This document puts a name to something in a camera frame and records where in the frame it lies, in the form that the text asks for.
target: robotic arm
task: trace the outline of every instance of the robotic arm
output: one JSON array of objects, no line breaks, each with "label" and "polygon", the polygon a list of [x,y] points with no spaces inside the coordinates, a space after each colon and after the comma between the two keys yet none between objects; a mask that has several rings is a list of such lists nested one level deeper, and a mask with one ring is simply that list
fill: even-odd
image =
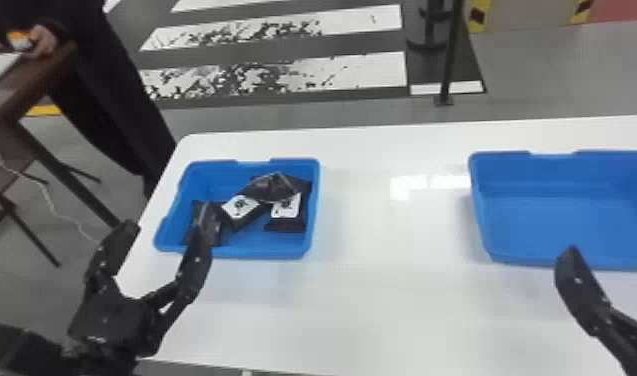
[{"label": "robotic arm", "polygon": [[[140,299],[124,296],[114,278],[140,231],[131,221],[121,224],[97,248],[85,273],[83,301],[68,329],[79,346],[64,355],[60,345],[0,325],[0,343],[16,343],[0,351],[0,369],[31,376],[130,375],[139,357],[157,353],[203,288],[222,229],[219,218],[214,204],[202,207],[175,279]],[[37,349],[50,356],[29,356]]]},{"label": "robotic arm", "polygon": [[626,375],[637,376],[637,321],[612,307],[577,248],[561,254],[554,278],[563,302],[582,329],[612,353]]}]

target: blue plastic bin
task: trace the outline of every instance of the blue plastic bin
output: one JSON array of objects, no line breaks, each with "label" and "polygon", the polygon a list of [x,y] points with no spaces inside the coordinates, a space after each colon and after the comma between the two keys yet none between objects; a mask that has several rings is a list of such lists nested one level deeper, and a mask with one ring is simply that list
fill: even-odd
[{"label": "blue plastic bin", "polygon": [[300,259],[311,247],[320,186],[320,164],[315,159],[272,159],[268,162],[203,161],[185,169],[168,215],[155,234],[155,247],[165,252],[185,252],[180,243],[187,231],[193,200],[225,202],[255,176],[283,172],[312,182],[307,202],[306,232],[285,234],[264,231],[270,214],[262,215],[233,234],[225,231],[223,246],[213,257],[239,259]]},{"label": "blue plastic bin", "polygon": [[552,266],[576,245],[598,269],[637,269],[637,151],[476,153],[482,241],[494,261]]}]

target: white stripe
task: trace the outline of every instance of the white stripe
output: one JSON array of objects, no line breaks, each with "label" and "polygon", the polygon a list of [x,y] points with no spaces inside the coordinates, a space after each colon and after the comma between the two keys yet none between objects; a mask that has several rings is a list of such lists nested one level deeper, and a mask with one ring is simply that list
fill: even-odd
[{"label": "white stripe", "polygon": [[103,11],[106,13],[110,12],[117,4],[120,3],[120,1],[122,0],[106,0],[106,4],[103,6]]},{"label": "white stripe", "polygon": [[226,8],[239,5],[272,3],[277,1],[289,0],[180,0],[171,9],[171,12],[189,12],[199,9]]},{"label": "white stripe", "polygon": [[407,85],[402,51],[270,64],[154,69],[141,71],[141,77],[153,99],[203,99]]},{"label": "white stripe", "polygon": [[[441,89],[442,84],[440,83],[411,85],[411,95],[439,94]],[[481,81],[452,82],[449,86],[449,92],[451,94],[483,93],[484,85]]]},{"label": "white stripe", "polygon": [[400,5],[330,10],[156,29],[141,51],[193,48],[289,37],[366,33],[402,28]]}]

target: white cable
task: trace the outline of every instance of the white cable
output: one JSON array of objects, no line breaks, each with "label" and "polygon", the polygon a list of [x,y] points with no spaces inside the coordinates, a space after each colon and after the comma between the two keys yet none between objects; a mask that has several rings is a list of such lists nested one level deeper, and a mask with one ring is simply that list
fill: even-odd
[{"label": "white cable", "polygon": [[57,212],[57,209],[54,206],[54,202],[52,201],[52,198],[50,197],[50,193],[47,191],[47,187],[46,187],[45,184],[43,184],[43,183],[41,183],[39,181],[35,181],[33,179],[30,179],[29,177],[27,177],[26,175],[22,174],[21,172],[13,170],[10,167],[8,167],[5,164],[5,161],[3,160],[3,157],[1,156],[1,153],[0,153],[0,167],[2,169],[4,169],[5,171],[8,171],[9,173],[13,174],[13,175],[17,175],[20,178],[24,178],[24,179],[29,180],[30,182],[36,184],[40,188],[40,191],[43,193],[43,197],[45,198],[45,202],[47,203],[47,207],[50,209],[50,213],[52,213],[52,215],[55,218],[61,219],[62,221],[71,222],[72,224],[74,224],[78,228],[78,231],[80,232],[80,234],[82,234],[82,236],[85,239],[87,239],[88,241],[90,241],[90,242],[92,242],[92,243],[94,243],[96,245],[99,244],[98,241],[96,241],[93,237],[91,237],[89,234],[87,234],[87,232],[85,231],[85,229],[84,229],[84,227],[82,225],[82,222],[78,221],[75,218],[71,218],[71,217],[65,216],[63,214],[59,214]]}]

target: white label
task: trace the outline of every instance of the white label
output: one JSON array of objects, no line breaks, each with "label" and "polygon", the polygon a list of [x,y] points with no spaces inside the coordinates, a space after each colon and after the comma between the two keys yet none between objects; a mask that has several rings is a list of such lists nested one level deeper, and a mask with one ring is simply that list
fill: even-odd
[{"label": "white label", "polygon": [[260,203],[246,196],[238,195],[222,205],[224,210],[232,219],[240,219],[248,215],[251,211],[260,206]]},{"label": "white label", "polygon": [[299,206],[302,203],[302,194],[297,193],[290,200],[277,202],[271,209],[271,218],[297,218]]}]

